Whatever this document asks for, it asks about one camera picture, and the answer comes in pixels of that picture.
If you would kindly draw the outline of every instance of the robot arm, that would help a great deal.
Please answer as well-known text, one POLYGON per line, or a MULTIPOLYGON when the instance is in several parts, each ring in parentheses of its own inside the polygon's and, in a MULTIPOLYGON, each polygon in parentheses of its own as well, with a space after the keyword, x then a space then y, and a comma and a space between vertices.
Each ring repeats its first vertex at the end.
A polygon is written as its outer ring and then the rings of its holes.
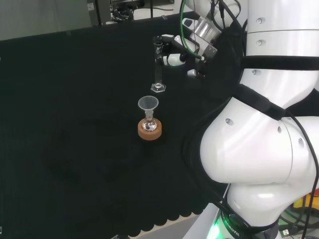
MULTIPOLYGON (((217 40, 221 31, 216 27, 215 24, 223 26, 223 20, 220 15, 219 4, 217 0, 214 0, 214 3, 207 0, 185 0, 186 5, 194 10, 197 14, 200 15, 199 20, 193 20, 185 18, 182 21, 183 26, 192 32, 190 35, 190 40, 185 39, 185 43, 191 49, 192 52, 196 53, 201 59, 196 59, 197 69, 192 69, 188 72, 188 76, 193 78, 198 78, 204 76, 204 67, 203 63, 212 59, 217 53, 217 49, 213 46, 214 42, 217 40), (214 4, 214 11, 211 11, 211 6, 214 4)), ((239 5, 234 0, 225 0, 225 3, 232 11, 234 15, 238 15, 240 12, 239 5)), ((231 16, 224 11, 224 23, 225 27, 229 27, 233 22, 231 16)), ((168 54, 162 57, 163 64, 165 66, 180 66, 185 63, 187 58, 184 47, 181 42, 180 36, 172 35, 162 35, 161 39, 163 43, 172 43, 177 47, 183 54, 168 54)))
MULTIPOLYGON (((248 2, 247 56, 319 57, 319 1, 248 2)), ((287 109, 310 94, 318 78, 316 69, 244 69, 240 84, 287 109)), ((319 118, 298 120, 318 154, 319 118)), ((228 204, 255 227, 275 223, 312 190, 316 176, 305 137, 291 118, 275 120, 235 98, 206 130, 200 156, 211 179, 231 183, 228 204)))

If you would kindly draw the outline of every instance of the black cloth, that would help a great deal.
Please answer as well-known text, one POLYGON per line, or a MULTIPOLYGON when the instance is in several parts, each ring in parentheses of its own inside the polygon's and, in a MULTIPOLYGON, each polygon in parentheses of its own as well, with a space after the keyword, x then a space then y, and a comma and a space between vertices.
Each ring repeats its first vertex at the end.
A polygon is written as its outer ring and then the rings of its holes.
POLYGON ((137 102, 154 95, 152 38, 178 28, 175 15, 0 42, 3 238, 136 236, 205 208, 181 141, 230 96, 241 41, 220 37, 203 81, 186 78, 191 65, 164 70, 167 89, 155 95, 163 134, 145 142, 137 102))

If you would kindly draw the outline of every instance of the funnel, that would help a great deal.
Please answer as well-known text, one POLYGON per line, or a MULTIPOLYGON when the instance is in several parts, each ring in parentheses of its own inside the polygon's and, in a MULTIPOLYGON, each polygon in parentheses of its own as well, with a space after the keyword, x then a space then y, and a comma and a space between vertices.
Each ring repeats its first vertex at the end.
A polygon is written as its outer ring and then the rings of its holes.
POLYGON ((146 131, 154 131, 157 128, 157 122, 153 118, 153 110, 159 105, 159 100, 154 96, 144 96, 140 98, 138 105, 145 111, 142 128, 146 131))

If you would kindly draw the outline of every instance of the black cable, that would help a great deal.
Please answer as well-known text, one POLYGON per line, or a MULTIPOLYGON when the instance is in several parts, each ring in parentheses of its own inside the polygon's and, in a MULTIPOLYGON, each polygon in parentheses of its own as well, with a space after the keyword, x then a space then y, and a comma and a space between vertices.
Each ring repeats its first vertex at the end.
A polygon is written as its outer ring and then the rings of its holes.
POLYGON ((240 12, 241 12, 241 5, 240 5, 240 3, 239 3, 238 0, 234 0, 234 1, 237 3, 238 8, 239 8, 239 13, 238 13, 237 16, 236 16, 236 18, 237 18, 237 17, 239 16, 240 12))
POLYGON ((150 0, 151 5, 151 18, 153 18, 153 0, 150 0))
POLYGON ((307 195, 305 195, 305 196, 303 197, 303 205, 302 205, 302 210, 301 210, 301 212, 300 212, 300 214, 299 214, 299 217, 298 217, 298 218, 296 219, 296 221, 291 225, 290 228, 294 228, 294 227, 301 221, 301 219, 303 218, 304 211, 305 211, 305 207, 306 207, 306 201, 307 201, 307 195))
POLYGON ((164 9, 159 7, 153 7, 153 9, 162 10, 162 11, 174 11, 174 9, 164 9))
POLYGON ((99 10, 99 4, 98 0, 94 0, 95 8, 96 8, 96 16, 98 18, 99 26, 101 26, 101 16, 100 16, 100 10, 99 10))
POLYGON ((214 25, 217 27, 218 30, 220 30, 221 32, 223 31, 223 29, 218 25, 218 23, 215 20, 215 7, 218 4, 219 0, 217 0, 216 4, 214 4, 214 2, 212 1, 210 4, 210 15, 211 15, 211 20, 213 21, 214 25))
POLYGON ((241 40, 243 45, 244 56, 246 56, 246 27, 247 27, 248 19, 244 22, 242 32, 241 32, 241 40))
POLYGON ((312 154, 312 156, 314 158, 314 162, 315 162, 315 166, 316 166, 316 177, 315 177, 313 189, 311 191, 311 196, 310 196, 310 201, 309 201, 309 210, 308 210, 308 213, 307 213, 307 217, 306 217, 306 221, 305 221, 305 228, 304 228, 303 235, 302 235, 302 239, 305 239, 306 233, 307 233, 307 227, 308 227, 309 219, 310 219, 310 215, 311 215, 311 208, 313 207, 313 201, 314 201, 314 197, 315 197, 316 187, 317 187, 317 183, 318 183, 318 180, 319 180, 319 164, 318 164, 318 160, 317 160, 317 156, 316 156, 314 147, 311 144, 311 141, 310 141, 310 139, 309 139, 304 127, 300 124, 300 122, 296 119, 296 117, 291 112, 288 112, 288 114, 295 121, 295 123, 298 125, 298 127, 301 130, 301 132, 303 133, 303 135, 305 137, 305 140, 306 140, 306 142, 308 144, 308 147, 310 149, 310 152, 311 152, 311 154, 312 154))
POLYGON ((235 22, 235 24, 237 25, 238 29, 241 31, 242 27, 239 23, 239 21, 237 20, 237 18, 235 17, 235 15, 232 13, 232 11, 229 9, 229 7, 227 6, 227 4, 224 2, 224 0, 219 0, 219 2, 224 6, 225 10, 228 12, 228 14, 230 15, 230 17, 233 19, 233 21, 235 22))
POLYGON ((221 4, 221 2, 219 2, 219 13, 220 13, 220 18, 223 21, 223 30, 226 29, 224 10, 225 10, 224 6, 221 4))
POLYGON ((226 25, 225 25, 225 18, 222 18, 223 20, 223 28, 225 29, 226 28, 226 25))

